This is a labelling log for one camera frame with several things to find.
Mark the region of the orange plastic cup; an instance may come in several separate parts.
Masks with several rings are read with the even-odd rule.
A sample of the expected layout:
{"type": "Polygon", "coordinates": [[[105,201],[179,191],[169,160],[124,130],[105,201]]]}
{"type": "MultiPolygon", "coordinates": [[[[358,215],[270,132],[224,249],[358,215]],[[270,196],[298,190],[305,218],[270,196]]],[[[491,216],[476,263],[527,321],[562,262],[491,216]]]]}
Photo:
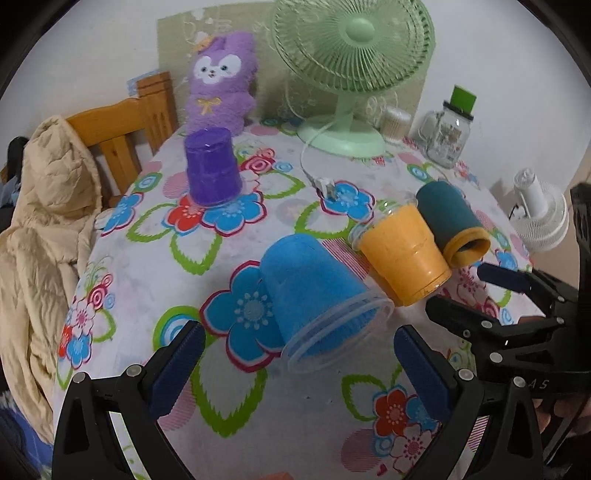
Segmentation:
{"type": "Polygon", "coordinates": [[[349,232],[349,244],[369,261],[370,275],[398,307],[416,304],[452,276],[408,191],[377,203],[372,217],[349,232]]]}

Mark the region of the blue plastic cup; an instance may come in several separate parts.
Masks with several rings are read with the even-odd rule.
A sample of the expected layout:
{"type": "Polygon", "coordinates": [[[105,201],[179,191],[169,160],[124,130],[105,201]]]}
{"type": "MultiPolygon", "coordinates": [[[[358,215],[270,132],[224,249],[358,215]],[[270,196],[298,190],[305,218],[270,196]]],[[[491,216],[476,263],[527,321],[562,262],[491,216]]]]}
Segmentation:
{"type": "Polygon", "coordinates": [[[394,302],[370,288],[317,239],[294,234],[260,261],[291,373],[311,373],[348,357],[386,326],[394,302]]]}

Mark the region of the teal and yellow cup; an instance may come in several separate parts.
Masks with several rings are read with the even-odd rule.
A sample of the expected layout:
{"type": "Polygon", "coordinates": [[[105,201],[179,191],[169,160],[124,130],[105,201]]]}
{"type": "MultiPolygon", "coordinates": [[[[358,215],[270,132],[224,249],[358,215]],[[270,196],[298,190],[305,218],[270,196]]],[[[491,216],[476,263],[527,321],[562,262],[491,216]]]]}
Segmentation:
{"type": "Polygon", "coordinates": [[[452,269],[481,260],[491,246],[490,235],[458,188],[445,181],[425,184],[417,192],[418,209],[452,269]]]}

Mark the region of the purple plastic cup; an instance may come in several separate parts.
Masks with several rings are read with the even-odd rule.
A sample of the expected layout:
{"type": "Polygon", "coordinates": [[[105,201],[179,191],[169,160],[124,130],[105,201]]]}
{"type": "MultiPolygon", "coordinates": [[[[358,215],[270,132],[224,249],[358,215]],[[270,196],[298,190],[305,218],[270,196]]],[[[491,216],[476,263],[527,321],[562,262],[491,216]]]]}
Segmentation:
{"type": "Polygon", "coordinates": [[[184,138],[189,193],[197,205],[212,207],[229,202],[242,192],[238,160],[233,154],[231,131],[205,128],[184,138]]]}

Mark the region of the white standing fan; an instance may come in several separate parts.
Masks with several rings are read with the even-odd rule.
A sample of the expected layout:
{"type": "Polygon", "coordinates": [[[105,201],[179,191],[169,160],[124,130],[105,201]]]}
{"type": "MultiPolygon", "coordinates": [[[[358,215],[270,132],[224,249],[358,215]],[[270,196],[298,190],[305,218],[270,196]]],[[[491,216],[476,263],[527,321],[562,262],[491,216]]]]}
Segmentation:
{"type": "Polygon", "coordinates": [[[531,253],[548,252],[566,237],[569,214],[566,198],[556,186],[543,182],[531,168],[520,170],[514,177],[518,206],[524,211],[511,220],[512,225],[531,253]]]}

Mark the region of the glass jar green lid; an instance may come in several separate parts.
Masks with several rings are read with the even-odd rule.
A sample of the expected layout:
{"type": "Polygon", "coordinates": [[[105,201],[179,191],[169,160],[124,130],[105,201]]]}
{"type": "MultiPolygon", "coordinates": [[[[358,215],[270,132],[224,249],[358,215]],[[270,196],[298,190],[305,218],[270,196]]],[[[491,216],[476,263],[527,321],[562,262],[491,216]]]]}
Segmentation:
{"type": "Polygon", "coordinates": [[[458,163],[471,133],[476,100],[475,94],[455,85],[442,109],[425,116],[417,134],[429,160],[448,169],[458,163]]]}

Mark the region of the beige quilted jacket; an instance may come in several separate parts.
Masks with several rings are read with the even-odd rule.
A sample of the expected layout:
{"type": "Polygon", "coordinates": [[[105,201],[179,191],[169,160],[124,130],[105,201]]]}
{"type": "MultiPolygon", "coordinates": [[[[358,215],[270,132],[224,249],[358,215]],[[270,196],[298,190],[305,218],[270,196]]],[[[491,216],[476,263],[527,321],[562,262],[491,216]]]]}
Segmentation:
{"type": "Polygon", "coordinates": [[[92,154],[65,119],[46,119],[25,146],[21,190],[1,234],[1,363],[17,407],[47,444],[61,332],[101,209],[92,154]]]}

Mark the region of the floral tablecloth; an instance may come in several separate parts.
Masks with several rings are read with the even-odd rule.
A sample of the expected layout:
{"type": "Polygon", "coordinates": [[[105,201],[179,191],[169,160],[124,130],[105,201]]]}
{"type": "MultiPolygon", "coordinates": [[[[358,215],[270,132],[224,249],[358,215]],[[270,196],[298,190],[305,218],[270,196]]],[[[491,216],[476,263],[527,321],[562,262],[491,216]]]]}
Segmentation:
{"type": "Polygon", "coordinates": [[[531,268],[528,250],[465,165],[426,160],[411,141],[381,157],[335,157],[304,147],[294,123],[257,121],[235,139],[245,193],[204,211],[187,193],[183,137],[148,163],[96,240],[74,292],[57,357],[53,405],[78,372],[120,374],[204,322],[200,362],[160,421],[198,479],[401,479],[437,430],[394,357],[394,328],[413,324],[456,368],[474,369],[467,342],[427,318],[394,311],[389,328],[331,366],[287,370],[259,263],[291,234],[314,237],[360,279],[369,265],[349,230],[377,203],[442,180],[462,193],[491,237],[486,259],[531,268]]]}

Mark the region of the cotton swab container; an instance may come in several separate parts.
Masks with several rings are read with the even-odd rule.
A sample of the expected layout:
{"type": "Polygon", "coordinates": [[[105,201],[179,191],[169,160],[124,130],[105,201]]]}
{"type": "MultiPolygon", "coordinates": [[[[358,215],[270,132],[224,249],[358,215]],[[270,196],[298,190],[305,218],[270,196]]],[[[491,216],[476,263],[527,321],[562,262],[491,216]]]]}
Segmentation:
{"type": "Polygon", "coordinates": [[[410,130],[412,115],[398,107],[388,106],[383,114],[381,133],[388,143],[396,143],[403,140],[410,130]]]}

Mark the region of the wooden chair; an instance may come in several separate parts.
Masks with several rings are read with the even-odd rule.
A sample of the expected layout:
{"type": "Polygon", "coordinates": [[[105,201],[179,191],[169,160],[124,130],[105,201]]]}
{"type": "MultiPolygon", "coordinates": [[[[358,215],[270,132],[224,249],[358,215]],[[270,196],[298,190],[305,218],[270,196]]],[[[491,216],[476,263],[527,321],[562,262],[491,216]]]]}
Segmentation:
{"type": "Polygon", "coordinates": [[[137,95],[116,104],[73,115],[67,122],[86,147],[98,147],[119,190],[104,185],[103,205],[113,207],[140,173],[132,135],[144,132],[152,153],[178,129],[170,74],[165,71],[136,82],[137,95]]]}

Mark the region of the green desk fan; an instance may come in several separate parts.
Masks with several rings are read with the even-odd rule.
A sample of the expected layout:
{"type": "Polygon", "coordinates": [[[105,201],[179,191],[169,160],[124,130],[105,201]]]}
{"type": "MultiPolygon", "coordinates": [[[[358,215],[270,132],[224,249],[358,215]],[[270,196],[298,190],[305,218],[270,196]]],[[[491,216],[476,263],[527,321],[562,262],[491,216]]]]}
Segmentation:
{"type": "Polygon", "coordinates": [[[421,1],[277,1],[273,46],[290,71],[337,98],[331,115],[301,123],[305,145],[334,155],[384,155],[378,129],[356,118],[365,97],[399,87],[427,64],[435,29],[421,1]]]}

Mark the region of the purple plush rabbit toy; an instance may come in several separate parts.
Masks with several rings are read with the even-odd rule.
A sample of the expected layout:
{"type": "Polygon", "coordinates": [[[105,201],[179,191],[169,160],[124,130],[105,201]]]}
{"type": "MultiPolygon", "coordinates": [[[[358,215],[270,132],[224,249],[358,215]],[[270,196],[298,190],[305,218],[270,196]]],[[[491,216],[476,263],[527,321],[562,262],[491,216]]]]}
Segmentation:
{"type": "Polygon", "coordinates": [[[211,127],[228,129],[233,136],[242,133],[245,118],[256,107],[250,94],[256,71],[252,33],[211,35],[199,42],[188,72],[186,133],[211,127]]]}

